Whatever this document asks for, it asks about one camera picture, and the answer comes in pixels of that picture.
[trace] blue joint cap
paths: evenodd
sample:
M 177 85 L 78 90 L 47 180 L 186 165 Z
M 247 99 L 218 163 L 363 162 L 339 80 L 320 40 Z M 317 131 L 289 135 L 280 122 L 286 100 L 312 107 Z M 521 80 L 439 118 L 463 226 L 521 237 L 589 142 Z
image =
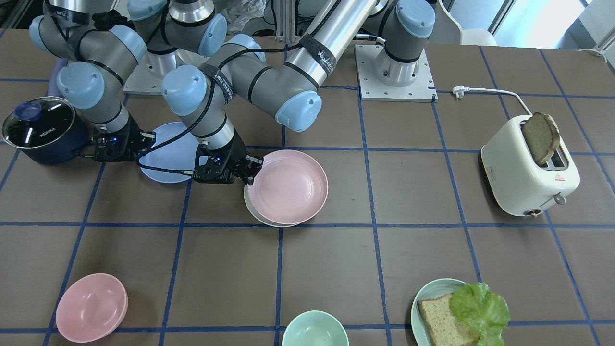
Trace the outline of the blue joint cap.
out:
M 226 18 L 221 14 L 213 16 L 209 22 L 209 26 L 200 40 L 199 55 L 211 57 L 215 52 L 222 47 L 222 43 L 226 39 Z
M 43 18 L 44 17 L 40 15 L 40 16 L 34 18 L 32 20 L 32 23 L 30 23 L 30 39 L 32 40 L 32 42 L 34 43 L 34 45 L 36 47 L 40 48 L 44 52 L 52 54 L 47 49 L 45 44 L 42 42 L 40 28 L 41 28 L 41 21 L 42 21 Z
M 58 89 L 75 108 L 94 107 L 105 92 L 105 80 L 100 71 L 87 62 L 74 62 L 58 73 Z
M 205 75 L 192 65 L 182 65 L 167 73 L 162 79 L 162 96 L 178 116 L 195 111 L 205 98 Z
M 321 107 L 322 99 L 316 91 L 300 92 L 277 110 L 276 121 L 295 132 L 305 131 L 312 126 Z
M 435 24 L 435 12 L 425 0 L 399 0 L 395 7 L 399 23 L 417 38 L 431 35 Z
M 160 12 L 166 5 L 166 0 L 129 0 L 128 13 L 131 20 L 138 22 Z
M 125 25 L 116 25 L 109 32 L 124 43 L 126 48 L 132 53 L 132 56 L 137 60 L 137 63 L 141 61 L 145 55 L 145 42 L 136 31 Z
M 233 36 L 230 40 L 226 41 L 225 44 L 234 43 L 240 46 L 246 47 L 248 49 L 261 49 L 261 45 L 256 43 L 253 38 L 249 37 L 246 34 L 237 34 Z M 265 53 L 263 52 L 255 52 L 256 57 L 258 57 L 262 62 L 265 61 Z
M 24 102 L 15 108 L 13 115 L 19 120 L 37 121 L 41 118 L 42 106 L 38 102 Z

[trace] white mounting plate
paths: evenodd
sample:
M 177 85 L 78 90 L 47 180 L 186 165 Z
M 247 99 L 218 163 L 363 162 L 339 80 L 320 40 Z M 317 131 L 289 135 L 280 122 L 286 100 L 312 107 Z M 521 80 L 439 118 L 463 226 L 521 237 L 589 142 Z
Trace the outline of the white mounting plate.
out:
M 374 75 L 373 61 L 383 50 L 382 46 L 374 44 L 357 44 L 354 47 L 357 59 L 357 74 L 361 87 L 361 98 L 368 101 L 402 101 L 402 102 L 431 102 L 438 99 L 435 91 L 434 79 L 427 62 L 425 50 L 418 60 L 419 73 L 414 83 L 407 87 L 393 87 L 381 82 Z
M 124 93 L 137 95 L 161 95 L 162 78 L 157 78 L 148 71 L 149 64 L 137 65 L 124 83 Z

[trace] pink bowl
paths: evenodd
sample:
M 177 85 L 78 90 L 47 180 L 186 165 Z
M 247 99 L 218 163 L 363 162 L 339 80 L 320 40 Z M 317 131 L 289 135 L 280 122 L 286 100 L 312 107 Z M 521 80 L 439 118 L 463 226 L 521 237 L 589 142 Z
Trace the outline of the pink bowl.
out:
M 72 342 L 90 342 L 113 332 L 128 308 L 124 285 L 109 274 L 92 274 L 66 290 L 55 314 L 60 334 Z
M 327 175 L 316 160 L 300 151 L 279 150 L 265 155 L 248 197 L 268 220 L 297 225 L 320 211 L 328 191 Z

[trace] mint green bowl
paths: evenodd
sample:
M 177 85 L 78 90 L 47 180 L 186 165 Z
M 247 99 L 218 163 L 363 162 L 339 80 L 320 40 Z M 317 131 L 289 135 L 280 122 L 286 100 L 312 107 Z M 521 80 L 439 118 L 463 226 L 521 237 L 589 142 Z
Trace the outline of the mint green bowl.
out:
M 348 335 L 335 317 L 314 310 L 300 314 L 288 324 L 282 346 L 348 346 Z

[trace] white plug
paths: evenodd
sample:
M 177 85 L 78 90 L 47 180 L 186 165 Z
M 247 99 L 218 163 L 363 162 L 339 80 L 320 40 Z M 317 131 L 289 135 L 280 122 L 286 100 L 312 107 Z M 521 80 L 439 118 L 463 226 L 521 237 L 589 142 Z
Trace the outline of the white plug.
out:
M 452 93 L 455 94 L 457 99 L 462 99 L 464 92 L 470 91 L 470 88 L 464 86 L 456 86 L 453 88 Z

